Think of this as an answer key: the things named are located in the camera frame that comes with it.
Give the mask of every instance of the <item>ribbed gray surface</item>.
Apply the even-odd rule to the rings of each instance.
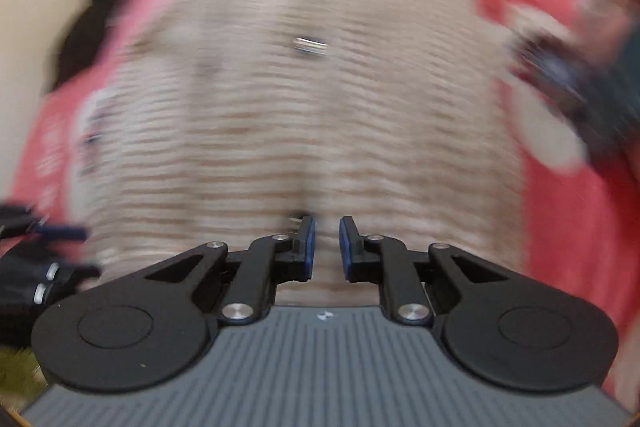
[[[597,389],[507,393],[460,371],[429,331],[378,308],[274,308],[226,328],[175,380],[123,396],[53,387],[24,414],[33,427],[623,427]]]

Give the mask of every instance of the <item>silver screw head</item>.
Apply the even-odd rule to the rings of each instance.
[[[251,317],[254,314],[254,309],[249,304],[242,302],[234,302],[233,304],[227,304],[222,308],[222,314],[230,321],[243,321]]]
[[[398,308],[398,315],[406,321],[421,321],[431,314],[431,310],[422,304],[403,304]]]

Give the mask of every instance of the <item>black circular disc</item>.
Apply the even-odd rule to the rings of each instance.
[[[498,320],[502,336],[529,349],[554,349],[571,336],[571,321],[558,312],[538,306],[523,306],[504,313]]]
[[[123,280],[65,299],[33,328],[45,374],[95,393],[151,387],[203,351],[207,324],[180,285]]]
[[[618,349],[616,329],[601,310],[522,280],[473,285],[449,313],[442,339],[476,376],[535,393],[600,385]]]

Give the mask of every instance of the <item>beige knit sweater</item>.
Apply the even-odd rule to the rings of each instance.
[[[327,44],[324,56],[294,48]],[[338,219],[516,267],[520,172],[473,0],[177,0],[126,49],[94,174],[108,279],[213,239],[246,248],[303,211],[314,279],[284,303],[375,302],[348,285]]]

